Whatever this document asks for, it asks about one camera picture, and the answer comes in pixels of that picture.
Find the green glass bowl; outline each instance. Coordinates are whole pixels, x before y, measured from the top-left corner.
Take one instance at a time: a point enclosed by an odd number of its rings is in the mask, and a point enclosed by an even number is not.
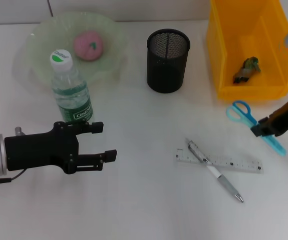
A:
[[[104,44],[103,55],[95,61],[84,61],[74,53],[74,39],[84,31],[96,31]],[[106,78],[120,67],[125,52],[126,37],[119,24],[111,19],[90,12],[66,12],[40,23],[26,40],[26,54],[38,78],[51,83],[53,69],[50,54],[65,49],[72,55],[74,65],[87,82]]]

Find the yellow box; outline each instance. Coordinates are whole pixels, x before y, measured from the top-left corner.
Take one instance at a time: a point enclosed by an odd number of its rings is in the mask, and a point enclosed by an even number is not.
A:
[[[278,0],[210,0],[207,47],[217,96],[224,100],[275,100],[288,93],[288,21]],[[250,57],[261,73],[248,82],[233,76]]]

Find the black mesh pen holder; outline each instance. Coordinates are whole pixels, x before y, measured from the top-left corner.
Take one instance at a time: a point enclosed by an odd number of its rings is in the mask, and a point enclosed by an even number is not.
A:
[[[183,84],[190,41],[174,29],[161,29],[147,40],[147,83],[159,93],[172,93]]]

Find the pink ball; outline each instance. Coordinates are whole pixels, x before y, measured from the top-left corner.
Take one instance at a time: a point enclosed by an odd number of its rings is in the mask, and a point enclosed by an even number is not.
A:
[[[75,38],[74,50],[81,59],[93,61],[102,55],[103,41],[95,31],[86,31]]]

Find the blue scissors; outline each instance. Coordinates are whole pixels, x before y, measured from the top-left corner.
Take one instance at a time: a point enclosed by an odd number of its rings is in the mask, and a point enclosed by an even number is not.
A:
[[[247,112],[244,112],[242,109],[240,109],[237,104],[244,105],[247,109]],[[240,118],[233,117],[230,114],[230,110],[233,110]],[[250,107],[247,103],[244,101],[235,101],[233,102],[233,106],[230,106],[226,109],[226,115],[227,117],[234,122],[242,123],[251,128],[254,125],[257,125],[257,120],[253,118],[253,116],[250,114]],[[261,138],[277,152],[281,156],[286,155],[286,150],[283,148],[283,146],[277,141],[277,139],[274,136],[261,136]]]

